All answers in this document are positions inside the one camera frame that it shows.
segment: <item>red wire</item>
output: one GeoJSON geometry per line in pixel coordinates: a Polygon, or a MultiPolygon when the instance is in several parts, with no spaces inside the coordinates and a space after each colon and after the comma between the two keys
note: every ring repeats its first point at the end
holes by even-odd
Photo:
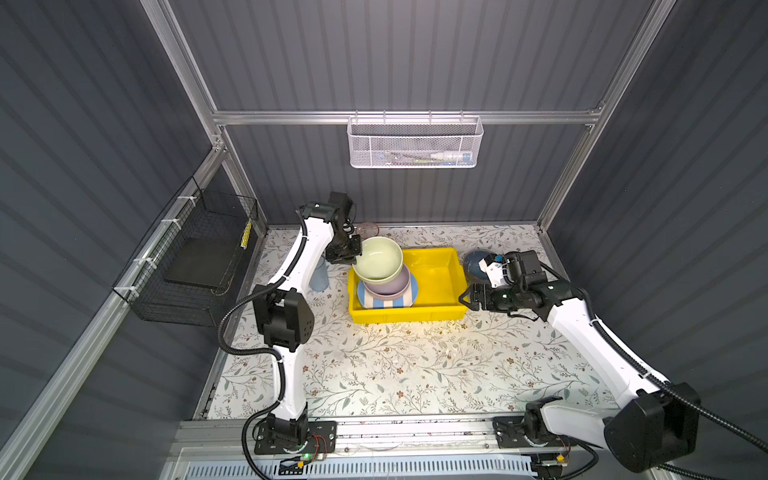
{"type": "Polygon", "coordinates": [[[312,435],[312,436],[315,437],[315,456],[312,457],[312,461],[314,462],[315,458],[317,458],[317,452],[320,451],[320,442],[317,439],[317,435],[312,435]]]}

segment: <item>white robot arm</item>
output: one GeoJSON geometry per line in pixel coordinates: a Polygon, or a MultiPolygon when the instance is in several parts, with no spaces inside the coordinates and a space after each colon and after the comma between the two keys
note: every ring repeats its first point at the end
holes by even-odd
{"type": "MultiPolygon", "coordinates": [[[[668,395],[673,386],[660,387],[667,378],[591,312],[586,292],[562,278],[550,281],[533,250],[488,255],[480,261],[480,268],[488,274],[490,285],[472,284],[460,301],[473,310],[507,314],[532,309],[584,356],[619,407],[592,408],[558,397],[530,402],[524,429],[531,443],[546,443],[554,435],[580,439],[610,449],[632,472],[694,450],[697,413],[668,395]]],[[[687,384],[676,385],[674,390],[683,401],[699,404],[698,395],[687,384]]]]}

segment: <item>gray wall panel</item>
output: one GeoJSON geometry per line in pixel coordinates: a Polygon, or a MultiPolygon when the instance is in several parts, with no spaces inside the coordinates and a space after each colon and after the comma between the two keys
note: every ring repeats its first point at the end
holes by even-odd
{"type": "Polygon", "coordinates": [[[535,220],[584,131],[580,125],[485,128],[478,166],[369,170],[349,165],[342,126],[228,127],[271,224],[346,191],[357,220],[453,222],[535,220]]]}
{"type": "Polygon", "coordinates": [[[171,4],[220,110],[570,110],[650,0],[171,4]]]}
{"type": "MultiPolygon", "coordinates": [[[[768,436],[768,3],[678,2],[549,231],[627,344],[768,436]]],[[[680,465],[763,474],[701,421],[680,465]]]]}
{"type": "MultiPolygon", "coordinates": [[[[2,2],[0,45],[4,443],[210,143],[137,2],[2,2]]],[[[152,476],[210,334],[129,317],[28,478],[152,476]]]]}

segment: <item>cable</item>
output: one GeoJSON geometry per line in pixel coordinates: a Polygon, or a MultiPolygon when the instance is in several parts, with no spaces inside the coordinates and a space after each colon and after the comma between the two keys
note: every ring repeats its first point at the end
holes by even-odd
{"type": "MultiPolygon", "coordinates": [[[[587,304],[587,313],[589,314],[589,319],[594,320],[597,319],[597,317],[594,314],[594,311],[592,310],[592,299],[589,297],[589,293],[587,293],[586,290],[580,287],[576,287],[579,292],[581,292],[581,295],[584,296],[584,302],[587,304]]],[[[683,397],[679,393],[677,393],[674,389],[671,388],[670,385],[668,385],[665,382],[662,382],[660,379],[656,378],[654,375],[648,373],[648,370],[645,369],[634,357],[632,357],[629,353],[627,353],[621,346],[616,343],[616,341],[608,335],[608,332],[605,331],[603,326],[599,322],[592,323],[592,326],[597,330],[597,332],[600,334],[601,337],[603,337],[603,340],[611,346],[612,349],[616,351],[616,353],[621,356],[624,360],[627,361],[632,367],[637,370],[638,373],[640,373],[642,376],[646,376],[648,380],[650,380],[651,383],[653,383],[655,386],[659,388],[659,390],[663,391],[664,393],[668,394],[669,396],[676,399],[678,402],[682,403],[689,409],[694,410],[699,415],[703,416],[705,419],[710,420],[711,422],[714,422],[721,427],[723,427],[726,430],[731,431],[733,434],[738,435],[742,439],[747,440],[752,445],[755,445],[758,449],[763,450],[765,453],[768,453],[768,443],[766,443],[764,440],[758,438],[757,436],[749,433],[747,430],[742,429],[738,425],[735,425],[723,417],[717,415],[716,413],[713,413],[707,409],[705,409],[702,406],[696,405],[695,403],[691,402],[689,399],[683,397]]]]}
{"type": "MultiPolygon", "coordinates": [[[[555,271],[553,271],[553,269],[550,266],[545,265],[543,263],[541,264],[541,266],[544,267],[549,273],[556,276],[559,280],[568,282],[568,280],[564,279],[562,276],[558,275],[555,271]]],[[[587,306],[587,314],[589,315],[589,320],[597,319],[597,316],[594,314],[594,310],[592,309],[592,298],[589,296],[589,293],[587,293],[587,290],[578,286],[575,286],[574,288],[578,290],[578,292],[581,293],[581,295],[584,297],[584,303],[587,306]]],[[[758,449],[762,450],[763,452],[768,453],[768,442],[765,442],[759,437],[749,433],[747,430],[742,429],[738,425],[735,425],[729,422],[728,420],[717,415],[716,413],[711,412],[710,410],[707,410],[702,406],[696,405],[695,403],[691,402],[689,399],[683,397],[672,388],[670,383],[662,382],[656,376],[650,374],[648,370],[645,367],[643,367],[632,355],[630,355],[626,350],[624,350],[624,348],[622,348],[618,343],[616,343],[613,337],[608,334],[608,332],[603,328],[600,322],[593,322],[591,325],[594,327],[595,330],[597,330],[598,334],[600,334],[600,337],[602,337],[602,339],[605,340],[605,342],[608,345],[610,345],[611,348],[616,353],[618,353],[622,359],[624,359],[627,363],[629,363],[632,366],[632,368],[637,370],[638,373],[640,373],[642,376],[645,376],[645,378],[647,378],[651,383],[657,386],[659,390],[671,396],[672,398],[676,399],[678,402],[682,403],[689,409],[694,410],[696,413],[703,416],[705,419],[710,420],[711,422],[723,427],[724,429],[728,430],[734,435],[737,435],[742,439],[747,440],[749,443],[751,443],[752,445],[755,445],[758,449]]],[[[692,472],[690,470],[679,468],[670,464],[659,465],[658,468],[662,468],[664,470],[668,470],[670,472],[674,472],[679,475],[685,475],[690,478],[697,478],[699,480],[711,480],[711,479],[722,480],[722,479],[718,479],[717,477],[712,477],[709,475],[692,472]]]]}
{"type": "Polygon", "coordinates": [[[586,465],[584,465],[584,466],[582,466],[580,468],[575,469],[571,473],[567,473],[567,474],[565,474],[565,475],[563,475],[561,477],[557,477],[554,480],[569,480],[570,478],[576,478],[579,475],[581,475],[582,473],[586,472],[587,470],[589,470],[590,468],[592,468],[592,467],[594,467],[595,465],[598,464],[598,460],[600,460],[600,457],[598,456],[596,451],[593,450],[592,447],[589,446],[589,444],[587,444],[586,442],[582,442],[579,439],[575,439],[574,437],[567,437],[565,435],[560,435],[560,437],[565,438],[569,442],[573,442],[576,445],[582,447],[587,452],[590,452],[592,454],[592,458],[590,458],[589,462],[587,462],[586,465]]]}
{"type": "Polygon", "coordinates": [[[259,412],[254,413],[248,419],[245,421],[245,425],[243,425],[243,430],[240,432],[240,444],[243,446],[243,454],[245,455],[245,461],[248,462],[248,466],[250,466],[250,469],[253,470],[253,473],[255,473],[261,480],[272,480],[271,478],[264,475],[261,470],[259,470],[259,467],[256,466],[256,463],[253,461],[253,458],[250,456],[250,452],[248,451],[248,425],[255,420],[257,417],[260,417],[262,415],[266,415],[269,412],[272,412],[274,409],[277,408],[277,406],[280,404],[280,400],[275,401],[272,405],[266,407],[264,410],[260,410],[259,412]]]}
{"type": "Polygon", "coordinates": [[[691,470],[686,470],[685,468],[676,467],[668,463],[659,465],[656,468],[661,468],[662,470],[667,470],[668,472],[677,473],[678,475],[684,475],[686,477],[695,478],[696,480],[726,480],[725,478],[721,478],[721,477],[713,477],[711,475],[705,475],[703,473],[692,472],[691,470]]]}
{"type": "Polygon", "coordinates": [[[541,318],[540,316],[537,315],[536,318],[532,319],[530,316],[520,315],[519,313],[513,313],[511,315],[507,313],[507,316],[509,318],[524,318],[526,320],[531,320],[532,322],[535,322],[536,320],[541,318]]]}
{"type": "Polygon", "coordinates": [[[250,295],[247,295],[242,299],[238,300],[235,303],[235,305],[230,309],[230,311],[227,312],[226,315],[224,315],[224,318],[221,319],[221,322],[219,323],[219,326],[217,327],[217,330],[216,330],[219,348],[221,348],[224,352],[229,353],[230,355],[248,356],[248,355],[258,355],[261,353],[266,353],[268,355],[274,356],[275,359],[277,360],[277,372],[280,377],[280,391],[277,394],[277,400],[275,401],[275,403],[266,407],[264,410],[260,410],[259,412],[256,412],[250,417],[248,417],[248,419],[245,421],[245,424],[243,425],[242,432],[240,432],[240,443],[243,446],[243,454],[245,455],[246,462],[248,462],[248,466],[250,466],[251,470],[253,470],[253,472],[259,478],[261,478],[261,480],[271,480],[271,478],[267,477],[266,475],[264,475],[263,472],[261,472],[261,470],[259,470],[259,468],[256,466],[256,463],[253,462],[253,458],[250,456],[250,451],[248,450],[248,426],[256,418],[262,415],[266,415],[269,412],[272,412],[274,409],[276,409],[280,405],[280,401],[283,400],[283,397],[285,396],[285,393],[286,393],[286,371],[285,371],[285,366],[283,366],[283,357],[280,355],[280,352],[271,348],[236,349],[232,347],[230,344],[228,344],[227,341],[224,339],[224,332],[227,330],[227,324],[230,322],[230,317],[232,316],[232,313],[234,313],[235,310],[239,309],[241,306],[245,305],[246,303],[255,300],[256,298],[259,298],[260,296],[267,295],[277,290],[277,287],[282,285],[286,280],[288,280],[288,276],[291,274],[291,272],[293,272],[293,268],[299,262],[299,258],[301,257],[301,254],[304,251],[304,247],[306,246],[306,239],[307,239],[306,221],[304,221],[304,216],[298,210],[296,210],[296,214],[299,216],[299,220],[301,221],[301,241],[299,242],[299,248],[296,250],[296,254],[293,256],[293,259],[290,261],[290,263],[288,264],[288,267],[283,272],[283,276],[276,282],[263,286],[258,290],[254,290],[250,295]]]}

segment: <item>metal bracket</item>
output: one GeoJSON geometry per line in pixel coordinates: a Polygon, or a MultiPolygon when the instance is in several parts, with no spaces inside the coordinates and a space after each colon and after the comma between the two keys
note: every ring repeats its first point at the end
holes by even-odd
{"type": "Polygon", "coordinates": [[[538,444],[533,443],[523,432],[523,416],[510,415],[493,418],[494,435],[500,449],[519,449],[524,447],[556,447],[557,440],[538,444]]]}
{"type": "Polygon", "coordinates": [[[262,423],[259,425],[259,431],[256,437],[256,446],[253,447],[253,453],[255,455],[279,455],[285,453],[300,455],[302,453],[314,453],[316,445],[313,441],[313,435],[317,435],[326,440],[325,444],[322,440],[319,441],[319,448],[321,452],[333,453],[336,450],[337,426],[338,424],[336,422],[310,422],[310,433],[307,436],[308,440],[302,446],[302,448],[294,452],[285,452],[282,449],[279,449],[277,445],[275,445],[273,431],[267,427],[266,423],[262,423]]]}

